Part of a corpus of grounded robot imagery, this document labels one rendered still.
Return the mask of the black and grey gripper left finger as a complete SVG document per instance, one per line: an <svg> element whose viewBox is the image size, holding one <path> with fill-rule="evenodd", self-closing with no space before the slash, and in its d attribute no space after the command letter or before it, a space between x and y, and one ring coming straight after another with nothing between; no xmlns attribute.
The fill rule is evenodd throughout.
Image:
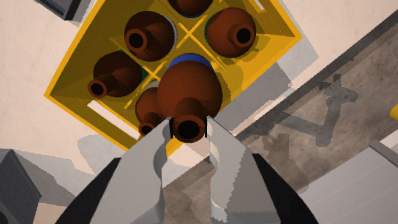
<svg viewBox="0 0 398 224"><path fill-rule="evenodd" d="M161 169L167 162L166 145L173 139L173 119L166 118L114 158L55 224L162 224L165 200Z"/></svg>

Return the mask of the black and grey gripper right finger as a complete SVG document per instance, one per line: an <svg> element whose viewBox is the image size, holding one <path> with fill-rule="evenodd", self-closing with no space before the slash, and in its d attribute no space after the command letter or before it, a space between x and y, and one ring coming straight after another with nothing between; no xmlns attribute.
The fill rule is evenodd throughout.
<svg viewBox="0 0 398 224"><path fill-rule="evenodd" d="M259 154L205 116L213 224L319 224L301 197Z"/></svg>

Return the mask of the yellow crate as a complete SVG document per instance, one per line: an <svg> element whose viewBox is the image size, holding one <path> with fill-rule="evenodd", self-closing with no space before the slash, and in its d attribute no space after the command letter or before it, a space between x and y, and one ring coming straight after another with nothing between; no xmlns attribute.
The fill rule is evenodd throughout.
<svg viewBox="0 0 398 224"><path fill-rule="evenodd" d="M261 10L254 0L213 0L212 7L210 6L204 14L196 18L181 16L167 0L154 1L97 0L44 93L47 99L125 151L143 136L140 134L137 140L134 139L88 107L90 102L96 101L138 131L140 122L135 115L135 105L145 88L155 79L160 81L166 68L177 56L196 53L211 63L220 81L223 91L220 112L302 39L302 35L278 0L258 0L265 10ZM238 7L247 11L256 25L256 38L252 48L236 58L218 55L208 45L204 35L208 19L228 7ZM141 11L158 12L175 24L178 31L176 45L182 41L175 45L166 59L146 62L136 58L128 50L124 39L125 26L134 14ZM221 66L203 46L225 67ZM120 49L149 72L147 78L125 97L94 98L89 93L87 85L94 79L93 70L96 62L102 56Z"/></svg>

